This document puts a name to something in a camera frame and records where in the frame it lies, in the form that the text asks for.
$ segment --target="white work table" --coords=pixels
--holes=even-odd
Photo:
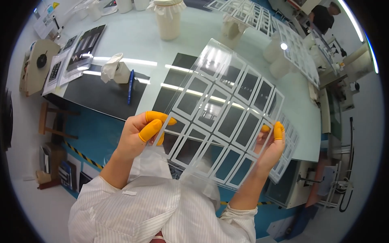
[[[125,14],[116,12],[103,16],[95,22],[89,17],[79,21],[77,16],[73,16],[65,25],[64,33],[71,38],[103,24],[107,27],[92,64],[103,65],[111,56],[122,52],[130,70],[150,77],[150,84],[146,86],[137,107],[136,114],[139,114],[153,108],[176,55],[199,56],[211,38],[218,39],[223,19],[219,12],[187,7],[181,13],[180,36],[172,41],[163,41],[159,38],[155,13],[133,9]],[[270,64],[262,56],[269,43],[268,37],[248,28],[234,51],[257,68],[285,96],[282,112],[299,134],[299,143],[292,158],[317,162],[321,141],[320,109],[311,102],[307,79],[301,73],[289,73],[279,80],[273,78]],[[64,85],[55,94],[63,97],[66,88],[67,85]]]

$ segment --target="floor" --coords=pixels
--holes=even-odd
[[[70,104],[69,110],[79,111],[80,116],[69,116],[66,124],[66,133],[77,135],[79,139],[66,139],[66,141],[89,159],[104,166],[105,161],[109,160],[119,142],[124,121],[76,104]],[[63,144],[63,146],[70,155],[87,163],[85,159],[72,151],[65,144]],[[225,202],[228,202],[234,194],[233,191],[221,187],[219,188],[219,191],[221,201]],[[77,193],[69,192],[74,197],[78,196]],[[268,201],[264,196],[264,192],[261,193],[259,198],[259,202],[262,201]],[[225,207],[225,205],[221,205],[221,208],[216,212],[216,215],[220,216]],[[270,223],[295,215],[298,210],[299,207],[288,210],[278,209],[276,204],[258,206],[258,213],[255,216],[256,237],[262,238],[268,236],[269,234],[266,230]]]

